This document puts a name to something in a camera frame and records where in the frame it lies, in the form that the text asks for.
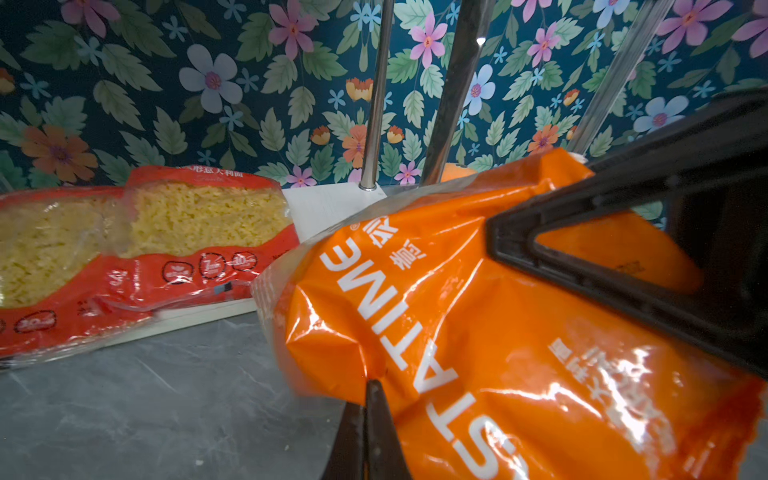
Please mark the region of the red macaroni bag large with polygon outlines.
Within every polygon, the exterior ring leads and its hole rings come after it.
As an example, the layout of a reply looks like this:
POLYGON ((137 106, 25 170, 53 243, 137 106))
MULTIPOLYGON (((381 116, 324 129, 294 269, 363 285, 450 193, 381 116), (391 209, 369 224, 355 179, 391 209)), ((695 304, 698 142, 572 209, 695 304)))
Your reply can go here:
POLYGON ((126 239, 109 260, 106 297, 150 311, 242 299, 299 238, 280 185, 214 167, 146 166, 123 192, 126 239))

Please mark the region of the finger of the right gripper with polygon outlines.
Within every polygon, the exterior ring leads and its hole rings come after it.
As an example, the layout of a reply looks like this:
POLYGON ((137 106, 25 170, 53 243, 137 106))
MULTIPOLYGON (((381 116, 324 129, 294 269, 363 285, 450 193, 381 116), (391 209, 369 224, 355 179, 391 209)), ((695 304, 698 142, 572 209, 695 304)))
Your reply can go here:
POLYGON ((767 91, 708 106, 488 220, 497 262, 767 374, 767 91))

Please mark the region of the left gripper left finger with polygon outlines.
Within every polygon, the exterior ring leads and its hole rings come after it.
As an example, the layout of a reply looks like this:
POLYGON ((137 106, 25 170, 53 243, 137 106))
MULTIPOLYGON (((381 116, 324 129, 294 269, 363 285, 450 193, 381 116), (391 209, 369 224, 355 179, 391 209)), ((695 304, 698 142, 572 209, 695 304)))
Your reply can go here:
POLYGON ((345 405, 321 480, 366 478, 365 421, 363 406, 345 405))

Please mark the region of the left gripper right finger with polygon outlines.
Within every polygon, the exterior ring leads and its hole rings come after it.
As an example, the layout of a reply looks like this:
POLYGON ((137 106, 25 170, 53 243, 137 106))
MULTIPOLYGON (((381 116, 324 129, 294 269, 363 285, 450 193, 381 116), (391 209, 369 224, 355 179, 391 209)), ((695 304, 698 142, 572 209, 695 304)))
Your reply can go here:
POLYGON ((364 478, 412 480, 380 381, 366 385, 364 418, 364 478))

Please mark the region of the orange macaroni bag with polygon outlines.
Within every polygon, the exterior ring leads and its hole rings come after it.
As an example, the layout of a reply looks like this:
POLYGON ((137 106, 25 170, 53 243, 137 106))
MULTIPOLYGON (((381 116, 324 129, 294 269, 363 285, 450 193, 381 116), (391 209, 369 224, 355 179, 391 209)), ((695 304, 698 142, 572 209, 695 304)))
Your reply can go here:
POLYGON ((734 479, 763 380, 494 261, 486 222, 590 176, 562 149, 384 199, 252 293, 299 392, 379 381, 415 479, 734 479))

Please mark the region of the red macaroni bag small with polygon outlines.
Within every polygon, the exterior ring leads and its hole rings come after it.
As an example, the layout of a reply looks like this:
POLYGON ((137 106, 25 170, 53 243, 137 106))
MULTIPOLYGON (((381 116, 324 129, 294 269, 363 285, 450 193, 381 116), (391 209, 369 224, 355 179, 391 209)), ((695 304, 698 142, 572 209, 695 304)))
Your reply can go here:
POLYGON ((151 319, 102 298, 121 196, 119 187, 2 195, 2 369, 79 353, 151 319))

